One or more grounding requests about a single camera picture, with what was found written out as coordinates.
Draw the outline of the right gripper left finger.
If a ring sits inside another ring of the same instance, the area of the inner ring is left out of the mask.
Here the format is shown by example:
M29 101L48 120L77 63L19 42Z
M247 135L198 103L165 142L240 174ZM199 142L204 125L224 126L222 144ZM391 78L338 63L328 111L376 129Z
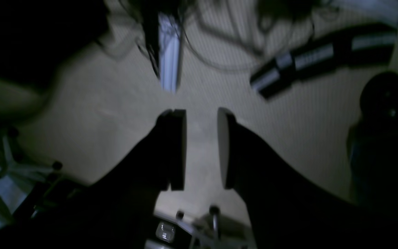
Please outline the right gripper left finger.
M160 192L184 189L186 118L184 109L165 110L103 178L0 229L0 249L143 249Z

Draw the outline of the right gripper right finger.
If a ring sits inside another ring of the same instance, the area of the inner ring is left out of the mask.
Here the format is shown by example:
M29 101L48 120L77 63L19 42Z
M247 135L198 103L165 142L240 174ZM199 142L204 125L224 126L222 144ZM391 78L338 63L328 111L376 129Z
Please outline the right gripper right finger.
M259 249L398 249L398 217L316 186L229 109L217 126L223 187L244 201Z

